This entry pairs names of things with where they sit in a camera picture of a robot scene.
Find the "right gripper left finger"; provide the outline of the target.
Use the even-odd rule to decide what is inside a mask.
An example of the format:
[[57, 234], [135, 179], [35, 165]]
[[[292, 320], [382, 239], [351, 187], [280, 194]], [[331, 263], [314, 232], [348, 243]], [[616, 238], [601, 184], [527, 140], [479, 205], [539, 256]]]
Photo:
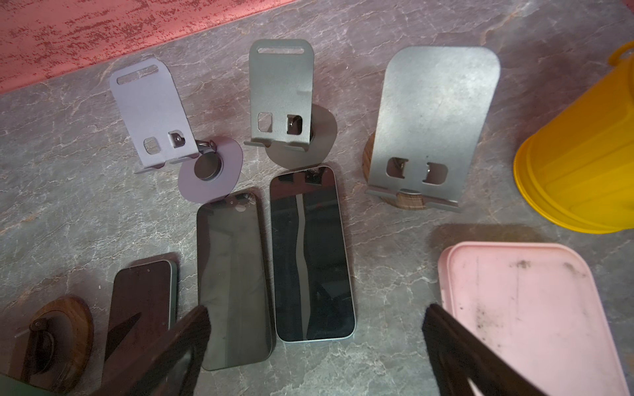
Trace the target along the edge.
[[210, 336], [207, 308], [198, 305], [93, 394], [151, 395], [166, 384], [168, 395], [193, 395]]

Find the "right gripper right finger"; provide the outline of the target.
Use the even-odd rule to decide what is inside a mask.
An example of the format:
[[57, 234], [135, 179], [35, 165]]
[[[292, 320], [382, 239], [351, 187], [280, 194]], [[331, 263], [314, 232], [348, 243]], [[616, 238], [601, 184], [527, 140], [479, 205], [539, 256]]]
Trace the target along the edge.
[[542, 395], [449, 312], [437, 304], [425, 311], [422, 332], [442, 395]]

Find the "black phone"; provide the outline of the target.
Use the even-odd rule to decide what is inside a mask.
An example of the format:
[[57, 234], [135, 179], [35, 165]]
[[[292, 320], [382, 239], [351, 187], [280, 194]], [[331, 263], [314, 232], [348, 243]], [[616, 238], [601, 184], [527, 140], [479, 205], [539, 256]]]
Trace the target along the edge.
[[285, 343], [349, 338], [356, 315], [334, 170], [281, 174], [269, 193], [277, 336]]
[[259, 200], [242, 191], [196, 213], [198, 301], [211, 336], [206, 371], [267, 360], [275, 346]]
[[115, 379], [176, 321], [178, 266], [158, 260], [127, 267], [115, 276], [102, 384]]

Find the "white edged phone front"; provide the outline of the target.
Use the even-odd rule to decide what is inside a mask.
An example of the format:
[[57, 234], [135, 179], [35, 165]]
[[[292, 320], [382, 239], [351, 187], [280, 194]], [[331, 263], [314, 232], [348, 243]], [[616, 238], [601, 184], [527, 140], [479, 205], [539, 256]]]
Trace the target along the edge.
[[0, 396], [54, 396], [54, 393], [0, 374]]

